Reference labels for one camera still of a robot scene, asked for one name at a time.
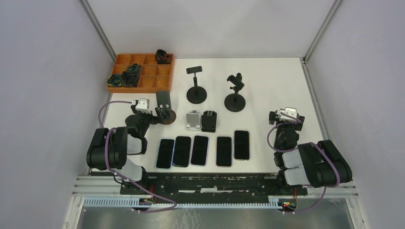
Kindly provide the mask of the black phone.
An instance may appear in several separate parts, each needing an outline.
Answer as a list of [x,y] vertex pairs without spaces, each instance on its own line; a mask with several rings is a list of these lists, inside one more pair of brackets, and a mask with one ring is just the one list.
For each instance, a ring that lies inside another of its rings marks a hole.
[[178,136],[175,139],[172,165],[175,167],[187,167],[190,160],[192,140],[189,136]]

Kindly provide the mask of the black tall round stand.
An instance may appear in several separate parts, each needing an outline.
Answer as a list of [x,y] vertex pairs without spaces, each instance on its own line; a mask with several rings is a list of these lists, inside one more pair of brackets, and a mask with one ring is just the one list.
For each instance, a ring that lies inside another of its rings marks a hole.
[[201,66],[190,67],[186,69],[187,74],[194,74],[193,87],[187,91],[187,100],[192,104],[201,104],[207,98],[207,91],[198,85],[198,79],[196,74],[202,72]]

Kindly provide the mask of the wooden round base stand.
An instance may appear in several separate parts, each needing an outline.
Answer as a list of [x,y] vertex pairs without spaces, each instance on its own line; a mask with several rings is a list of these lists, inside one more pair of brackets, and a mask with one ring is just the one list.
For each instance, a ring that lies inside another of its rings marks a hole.
[[165,109],[165,120],[163,125],[170,125],[176,120],[176,113],[171,107],[171,97],[169,91],[156,92],[156,100],[158,108]]

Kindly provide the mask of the black folding stand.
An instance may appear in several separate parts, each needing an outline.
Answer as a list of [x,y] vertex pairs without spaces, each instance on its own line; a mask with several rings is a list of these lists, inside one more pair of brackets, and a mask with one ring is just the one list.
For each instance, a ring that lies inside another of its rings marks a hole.
[[204,111],[201,118],[201,131],[207,133],[216,132],[217,112]]

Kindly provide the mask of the light blue case phone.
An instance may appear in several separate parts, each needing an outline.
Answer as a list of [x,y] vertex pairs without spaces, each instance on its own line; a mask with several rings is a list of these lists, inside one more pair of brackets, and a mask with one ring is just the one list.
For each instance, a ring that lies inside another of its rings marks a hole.
[[161,139],[156,160],[157,169],[170,169],[172,166],[174,139]]

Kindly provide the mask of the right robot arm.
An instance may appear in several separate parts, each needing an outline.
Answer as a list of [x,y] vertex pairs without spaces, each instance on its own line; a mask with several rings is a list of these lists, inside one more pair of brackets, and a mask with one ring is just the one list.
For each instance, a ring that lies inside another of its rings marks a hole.
[[276,189],[287,195],[298,185],[311,187],[336,187],[352,181],[352,170],[335,144],[327,139],[317,143],[299,144],[299,132],[305,117],[295,108],[271,111],[270,132],[274,142],[268,142],[274,150],[274,162],[280,168]]

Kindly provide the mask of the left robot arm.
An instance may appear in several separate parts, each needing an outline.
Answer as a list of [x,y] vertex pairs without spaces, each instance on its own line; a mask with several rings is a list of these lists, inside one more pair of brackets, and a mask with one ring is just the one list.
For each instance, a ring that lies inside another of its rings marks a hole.
[[155,108],[155,111],[156,116],[152,112],[136,111],[125,119],[126,126],[96,129],[86,155],[87,165],[108,170],[126,182],[133,180],[131,187],[134,191],[141,195],[147,193],[150,181],[144,178],[146,170],[127,159],[129,150],[134,150],[134,155],[146,153],[148,141],[145,135],[150,125],[170,121],[170,109]]

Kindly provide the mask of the white silver folding stand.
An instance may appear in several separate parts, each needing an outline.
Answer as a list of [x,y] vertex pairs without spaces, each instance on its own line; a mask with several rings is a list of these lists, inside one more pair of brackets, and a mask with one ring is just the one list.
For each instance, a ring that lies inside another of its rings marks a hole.
[[186,114],[186,130],[200,131],[201,130],[201,113],[197,110],[191,110]]

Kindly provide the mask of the purple case phone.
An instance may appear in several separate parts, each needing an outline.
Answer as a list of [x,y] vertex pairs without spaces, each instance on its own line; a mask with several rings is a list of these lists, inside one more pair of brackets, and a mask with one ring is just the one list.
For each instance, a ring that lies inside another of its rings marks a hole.
[[209,137],[196,135],[192,145],[190,164],[193,166],[205,166],[207,163]]

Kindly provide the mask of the white case phone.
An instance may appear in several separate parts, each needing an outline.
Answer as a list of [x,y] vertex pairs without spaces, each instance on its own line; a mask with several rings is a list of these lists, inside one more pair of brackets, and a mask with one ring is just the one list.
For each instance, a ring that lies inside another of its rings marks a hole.
[[236,130],[234,132],[234,158],[236,160],[250,159],[249,132]]

